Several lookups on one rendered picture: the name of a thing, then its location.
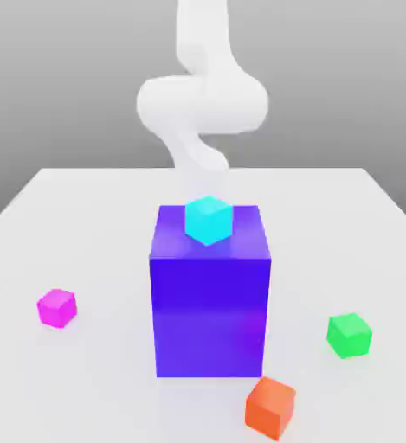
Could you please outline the small green cube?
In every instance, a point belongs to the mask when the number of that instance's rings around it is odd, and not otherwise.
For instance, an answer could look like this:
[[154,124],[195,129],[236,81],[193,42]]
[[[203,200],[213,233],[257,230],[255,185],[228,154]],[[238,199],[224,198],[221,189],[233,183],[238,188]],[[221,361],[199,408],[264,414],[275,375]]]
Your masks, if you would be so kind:
[[326,340],[341,359],[366,355],[371,339],[371,327],[356,312],[329,317]]

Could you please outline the small orange cube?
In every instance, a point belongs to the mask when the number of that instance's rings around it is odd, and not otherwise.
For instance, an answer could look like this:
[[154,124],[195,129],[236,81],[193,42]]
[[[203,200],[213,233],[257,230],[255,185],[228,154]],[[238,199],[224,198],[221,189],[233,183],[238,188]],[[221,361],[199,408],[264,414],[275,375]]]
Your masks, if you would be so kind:
[[263,376],[246,399],[245,424],[278,440],[293,416],[295,397],[293,388]]

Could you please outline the small cyan cube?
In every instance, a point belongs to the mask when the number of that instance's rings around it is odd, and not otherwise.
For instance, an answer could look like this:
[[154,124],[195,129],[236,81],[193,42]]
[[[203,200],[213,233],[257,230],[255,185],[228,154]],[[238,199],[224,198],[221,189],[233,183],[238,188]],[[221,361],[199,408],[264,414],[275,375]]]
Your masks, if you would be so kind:
[[184,206],[184,231],[204,246],[233,234],[233,206],[213,196],[198,198]]

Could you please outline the large purple box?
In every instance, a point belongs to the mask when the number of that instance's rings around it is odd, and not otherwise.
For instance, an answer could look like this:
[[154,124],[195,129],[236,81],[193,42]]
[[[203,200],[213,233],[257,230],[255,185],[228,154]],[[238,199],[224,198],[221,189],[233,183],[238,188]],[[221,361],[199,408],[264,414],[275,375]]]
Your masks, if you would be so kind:
[[271,254],[260,210],[234,208],[233,234],[204,246],[184,207],[160,206],[149,256],[159,377],[262,374]]

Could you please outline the small magenta cube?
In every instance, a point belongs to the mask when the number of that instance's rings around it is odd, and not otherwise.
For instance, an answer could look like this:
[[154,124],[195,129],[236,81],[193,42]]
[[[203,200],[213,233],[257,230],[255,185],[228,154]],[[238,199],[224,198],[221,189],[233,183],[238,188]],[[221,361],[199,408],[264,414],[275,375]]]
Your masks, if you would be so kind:
[[63,329],[77,315],[75,294],[52,289],[38,300],[37,310],[43,324]]

